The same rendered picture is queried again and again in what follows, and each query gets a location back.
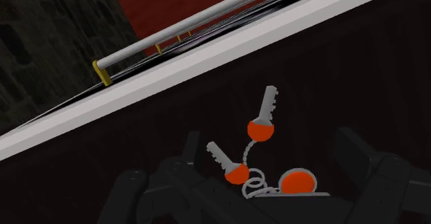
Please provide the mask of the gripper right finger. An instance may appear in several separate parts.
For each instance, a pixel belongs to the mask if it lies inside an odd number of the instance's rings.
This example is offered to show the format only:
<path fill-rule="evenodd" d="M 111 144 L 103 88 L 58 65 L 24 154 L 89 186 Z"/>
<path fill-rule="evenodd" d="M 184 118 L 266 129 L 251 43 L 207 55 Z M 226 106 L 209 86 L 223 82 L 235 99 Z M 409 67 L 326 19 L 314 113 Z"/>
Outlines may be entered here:
<path fill-rule="evenodd" d="M 431 224 L 430 170 L 375 150 L 348 127 L 335 131 L 334 158 L 360 190 L 344 224 L 399 224 L 404 211 Z"/>

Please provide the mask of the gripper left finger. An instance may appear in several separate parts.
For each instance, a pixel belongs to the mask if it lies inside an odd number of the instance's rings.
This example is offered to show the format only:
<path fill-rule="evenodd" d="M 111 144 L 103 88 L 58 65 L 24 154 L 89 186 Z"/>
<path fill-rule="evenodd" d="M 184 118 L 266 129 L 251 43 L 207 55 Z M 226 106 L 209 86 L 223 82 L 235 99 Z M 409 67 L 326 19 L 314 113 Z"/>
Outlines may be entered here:
<path fill-rule="evenodd" d="M 200 134 L 188 134 L 181 156 L 167 158 L 153 175 L 132 169 L 120 174 L 97 224 L 153 224 L 171 215 L 178 224 L 277 224 L 250 202 L 193 166 Z"/>

